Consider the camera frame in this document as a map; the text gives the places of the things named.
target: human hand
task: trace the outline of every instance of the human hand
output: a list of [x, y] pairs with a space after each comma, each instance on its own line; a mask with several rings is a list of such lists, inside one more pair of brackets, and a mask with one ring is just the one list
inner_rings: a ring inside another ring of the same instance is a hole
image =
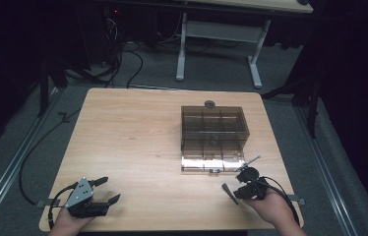
[[266, 222], [272, 224], [280, 235], [306, 235], [294, 219], [285, 199], [270, 188], [263, 200], [250, 199], [243, 202], [252, 207]]
[[71, 216], [70, 212], [62, 207], [55, 220], [55, 224], [49, 232], [49, 236], [75, 236], [87, 224], [92, 222], [95, 217], [76, 218]]

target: brown translucent box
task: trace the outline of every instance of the brown translucent box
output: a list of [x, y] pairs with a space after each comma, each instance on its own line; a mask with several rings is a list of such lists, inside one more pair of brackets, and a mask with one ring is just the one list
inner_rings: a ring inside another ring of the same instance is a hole
[[181, 107], [181, 170], [236, 171], [249, 138], [242, 107]]

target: gray carpet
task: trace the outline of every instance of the gray carpet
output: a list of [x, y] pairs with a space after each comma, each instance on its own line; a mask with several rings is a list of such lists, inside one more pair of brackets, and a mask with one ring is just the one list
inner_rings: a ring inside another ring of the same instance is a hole
[[[133, 49], [137, 44], [130, 44], [127, 47]], [[152, 49], [141, 45], [135, 52], [142, 56], [144, 65], [131, 83], [131, 87], [265, 93], [283, 85], [301, 50], [282, 50], [278, 46], [265, 47], [258, 61], [264, 87], [257, 90], [253, 88], [245, 59], [251, 47], [250, 44], [231, 48], [211, 45], [205, 50], [203, 45], [189, 45], [186, 78], [184, 82], [178, 83], [175, 81], [178, 49], [160, 46]], [[140, 59], [132, 53], [124, 52], [121, 70], [114, 81], [115, 87], [124, 88], [139, 67]], [[101, 69], [96, 66], [93, 72], [96, 73], [98, 70]], [[81, 108], [88, 89], [92, 87], [101, 87], [101, 85], [70, 79], [69, 86], [58, 93], [61, 97], [55, 102], [33, 143], [39, 141], [47, 131], [61, 121], [62, 115], [59, 113], [71, 114]], [[282, 95], [264, 102], [294, 191], [306, 203], [301, 206], [305, 231], [309, 235], [344, 235], [325, 188], [324, 179], [318, 169], [316, 148], [313, 147], [314, 143], [310, 142], [298, 115], [303, 108], [292, 107], [289, 95]], [[0, 139], [0, 178], [36, 120], [38, 104], [39, 91], [36, 89], [7, 125], [6, 132]], [[69, 123], [61, 124], [41, 141], [29, 156], [23, 171], [23, 185], [32, 200], [44, 200], [48, 197], [76, 119], [77, 115], [74, 115]], [[337, 183], [356, 234], [368, 235], [367, 193], [348, 162], [321, 101], [316, 122], [316, 135], [317, 139], [313, 142], [317, 144], [330, 169], [331, 176]], [[33, 207], [24, 200], [16, 179], [0, 204], [0, 235], [46, 235], [38, 229], [41, 214], [42, 209]], [[198, 232], [198, 234], [208, 235], [207, 232]], [[274, 230], [250, 230], [247, 234], [277, 235]], [[178, 235], [178, 233], [170, 232], [168, 235]]]

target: table top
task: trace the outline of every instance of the table top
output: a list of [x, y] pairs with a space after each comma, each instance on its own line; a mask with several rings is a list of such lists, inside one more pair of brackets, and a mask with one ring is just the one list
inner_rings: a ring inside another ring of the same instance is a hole
[[228, 5], [292, 13], [312, 13], [310, 4], [301, 5], [297, 0], [188, 0], [189, 2]]
[[[108, 182], [94, 188], [94, 201], [121, 194], [107, 216], [85, 231], [236, 230], [273, 228], [221, 188], [242, 185], [237, 173], [181, 171], [181, 106], [241, 106], [250, 137], [245, 159], [293, 194], [263, 101], [253, 92], [92, 88], [67, 147], [50, 198], [83, 176]], [[62, 195], [65, 203], [68, 193]], [[298, 204], [294, 204], [303, 224]], [[54, 209], [57, 215], [59, 208]], [[39, 228], [49, 231], [46, 208]]]

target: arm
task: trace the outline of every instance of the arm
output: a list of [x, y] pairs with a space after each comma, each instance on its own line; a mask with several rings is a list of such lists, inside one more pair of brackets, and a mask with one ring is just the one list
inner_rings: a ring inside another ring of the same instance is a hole
[[292, 211], [285, 200], [276, 191], [267, 189], [267, 195], [263, 200], [251, 199], [243, 202], [252, 207], [266, 222], [272, 224], [279, 235], [306, 235], [295, 222]]
[[75, 236], [80, 230], [89, 224], [94, 217], [75, 218], [64, 207], [58, 213], [55, 224], [49, 232], [49, 236]]

